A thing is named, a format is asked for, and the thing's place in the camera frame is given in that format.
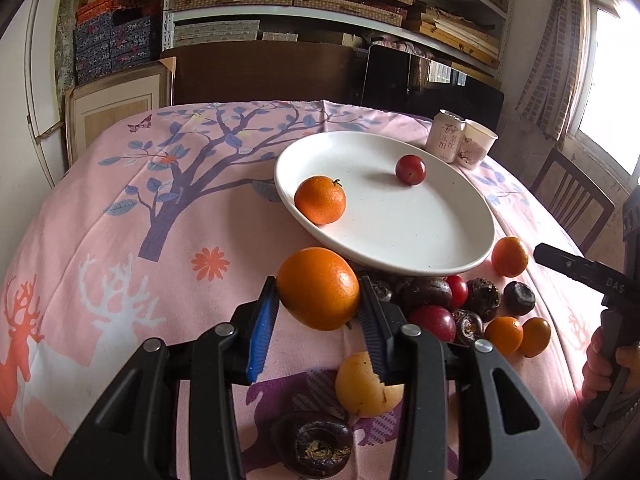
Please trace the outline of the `person's right hand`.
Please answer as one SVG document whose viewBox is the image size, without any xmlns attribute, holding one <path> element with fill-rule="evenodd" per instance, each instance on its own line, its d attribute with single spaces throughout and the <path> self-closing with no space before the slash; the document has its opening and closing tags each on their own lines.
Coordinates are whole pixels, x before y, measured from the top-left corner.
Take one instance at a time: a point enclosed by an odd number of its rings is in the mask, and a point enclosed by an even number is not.
<svg viewBox="0 0 640 480">
<path fill-rule="evenodd" d="M 611 376 L 613 367 L 611 362 L 602 356 L 603 346 L 602 328 L 599 327 L 592 335 L 587 348 L 587 361 L 582 368 L 582 398 L 586 401 L 593 400 L 601 391 L 608 391 L 612 387 Z M 619 366 L 629 370 L 626 384 L 622 389 L 623 394 L 635 394 L 639 392 L 639 344 L 618 347 L 615 355 Z"/>
</svg>

